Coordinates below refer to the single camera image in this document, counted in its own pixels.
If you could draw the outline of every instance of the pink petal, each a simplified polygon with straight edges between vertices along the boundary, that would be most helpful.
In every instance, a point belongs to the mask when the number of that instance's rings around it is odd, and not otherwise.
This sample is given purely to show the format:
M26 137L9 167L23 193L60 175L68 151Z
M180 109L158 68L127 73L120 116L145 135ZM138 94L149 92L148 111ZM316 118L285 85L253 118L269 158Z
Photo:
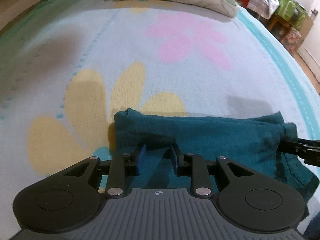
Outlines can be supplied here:
M198 48L210 62L224 70L231 70L230 60L221 49L213 46L210 42L199 43Z
M201 21L196 24L195 38L199 42L202 42L201 40L215 41L221 44L228 42L226 35L213 30L213 23L210 21Z
M163 42L159 47L159 57L168 63L179 62L191 51L190 39L184 35L174 36Z
M170 37L183 35L184 30L195 25L195 17L190 13L161 13L158 22L151 26L146 35L149 37Z

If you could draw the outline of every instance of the bedspread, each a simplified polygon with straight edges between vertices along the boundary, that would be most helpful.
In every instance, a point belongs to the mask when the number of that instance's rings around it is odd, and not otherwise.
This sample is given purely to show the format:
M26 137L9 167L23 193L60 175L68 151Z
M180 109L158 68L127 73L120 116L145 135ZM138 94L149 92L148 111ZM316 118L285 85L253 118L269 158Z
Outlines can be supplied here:
M110 159L113 115L253 118L281 111L319 139L320 99L244 9L235 19L166 1L47 0L0 37L0 239L24 187L89 156ZM315 167L308 167L318 176ZM304 232L320 210L309 201Z

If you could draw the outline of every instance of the round black disc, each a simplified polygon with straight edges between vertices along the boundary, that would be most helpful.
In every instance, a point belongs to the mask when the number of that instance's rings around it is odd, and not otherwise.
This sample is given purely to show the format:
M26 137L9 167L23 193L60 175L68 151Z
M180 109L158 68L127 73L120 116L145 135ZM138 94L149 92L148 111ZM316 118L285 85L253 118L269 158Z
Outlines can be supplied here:
M273 210L282 203L282 197L270 189L254 189L245 195L247 204L255 209Z
M13 212L22 228L61 233L94 218L100 205L99 193L81 177L61 176L22 190L13 201Z
M255 183L249 181L250 176L247 178L248 181L241 177L239 183L232 183L219 193L218 207L231 222L258 232L298 225L305 210L298 191L275 179Z
M66 208L72 201L73 195L63 189L49 189L36 198L38 207L49 211Z

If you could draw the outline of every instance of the pink flower pattern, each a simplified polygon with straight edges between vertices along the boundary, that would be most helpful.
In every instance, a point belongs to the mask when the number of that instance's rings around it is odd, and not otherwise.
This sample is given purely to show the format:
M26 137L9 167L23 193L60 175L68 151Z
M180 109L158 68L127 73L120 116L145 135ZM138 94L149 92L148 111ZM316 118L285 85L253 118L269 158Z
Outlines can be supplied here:
M159 47L159 57L163 62L175 63L187 57L195 47L211 63L224 70L230 70L228 56L215 44L225 45L227 37L216 30L208 19L198 18L190 13L162 13L158 22L151 26L146 35L152 38L163 38Z

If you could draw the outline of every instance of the teal cloth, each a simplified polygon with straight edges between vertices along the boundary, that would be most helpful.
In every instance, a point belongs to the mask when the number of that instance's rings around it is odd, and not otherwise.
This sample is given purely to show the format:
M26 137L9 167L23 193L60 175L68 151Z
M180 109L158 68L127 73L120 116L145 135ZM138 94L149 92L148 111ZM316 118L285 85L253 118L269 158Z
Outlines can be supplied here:
M177 143L182 153L197 153L206 160L227 156L298 190L307 202L319 180L295 155L277 152L281 139L297 140L294 123L284 123L280 112L255 119L220 117L162 117L128 108L115 114L118 154L146 144L142 174L129 188L190 187L190 178L176 177L166 150Z

